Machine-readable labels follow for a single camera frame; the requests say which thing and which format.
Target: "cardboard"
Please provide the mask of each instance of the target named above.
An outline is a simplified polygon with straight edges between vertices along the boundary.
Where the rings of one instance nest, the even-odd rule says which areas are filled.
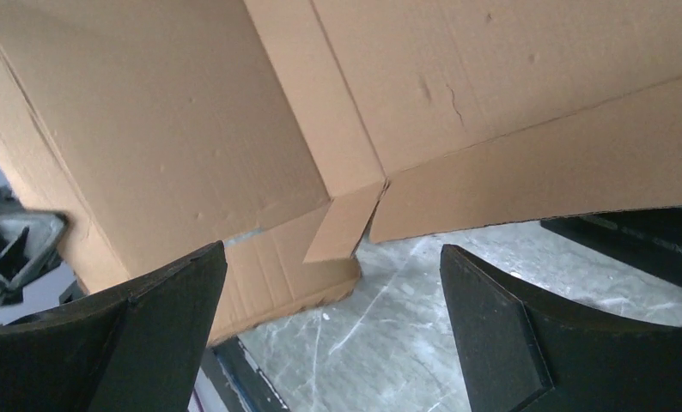
[[[682,0],[0,2],[0,166],[90,291],[260,232],[217,341],[349,293],[369,223],[681,205]]]

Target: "corrugated cardboard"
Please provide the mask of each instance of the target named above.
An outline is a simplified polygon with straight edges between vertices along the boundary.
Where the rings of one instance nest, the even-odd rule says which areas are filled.
[[[682,204],[682,0],[0,1],[0,165],[92,291],[263,230],[217,340],[349,293],[370,221]]]

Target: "cardboard edge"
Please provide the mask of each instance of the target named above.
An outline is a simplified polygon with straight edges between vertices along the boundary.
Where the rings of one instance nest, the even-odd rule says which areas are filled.
[[[315,309],[317,307],[330,305],[331,303],[344,300],[351,296],[351,294],[354,292],[356,284],[360,279],[361,269],[359,268],[358,276],[354,279],[341,282],[336,286],[332,286],[316,294],[311,294],[305,298],[295,300],[288,305],[277,307],[272,311],[245,319],[242,322],[232,324],[219,330],[213,330],[210,333],[210,339],[207,343],[207,346],[216,346],[228,340],[232,336],[255,329],[265,322],[285,318],[299,312],[305,312],[310,309]]]
[[[353,256],[385,189],[386,182],[377,182],[334,198],[303,262],[324,262]]]
[[[342,196],[384,179],[314,3],[245,4],[329,195]]]
[[[396,173],[369,239],[673,206],[682,206],[682,77]]]

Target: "black plastic part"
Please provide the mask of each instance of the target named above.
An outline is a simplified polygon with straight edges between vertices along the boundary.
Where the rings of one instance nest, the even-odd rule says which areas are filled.
[[[550,219],[541,227],[682,287],[682,209]]]
[[[15,292],[45,273],[66,229],[58,214],[0,212],[0,283]]]
[[[0,326],[0,411],[184,411],[227,270],[222,244]]]
[[[61,294],[58,296],[58,303],[64,305],[66,303],[71,303],[72,301],[84,298],[85,294],[78,287],[78,282],[73,281]]]
[[[212,350],[224,372],[220,383],[228,388],[221,395],[224,395],[222,400],[229,410],[244,411],[246,405],[253,412],[288,411],[285,401],[277,394],[265,372],[252,360],[240,339],[231,337]],[[237,403],[242,409],[231,409]]]
[[[458,246],[441,278],[473,412],[682,412],[682,328],[566,300]]]
[[[248,411],[249,406],[245,407],[245,400],[241,397],[240,392],[235,389],[232,377],[220,366],[220,362],[211,348],[205,350],[202,356],[202,372],[215,387],[217,395],[222,399],[222,403],[228,412],[254,412]]]
[[[22,288],[60,265],[55,247],[65,229],[62,215],[26,211],[0,188],[0,306],[21,303]]]

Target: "concrete floor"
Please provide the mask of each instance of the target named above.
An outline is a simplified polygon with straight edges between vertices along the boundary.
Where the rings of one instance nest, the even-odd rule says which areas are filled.
[[[290,410],[470,410],[439,276],[445,243],[569,299],[682,325],[682,288],[537,222],[362,243],[363,279],[349,299],[241,335]]]

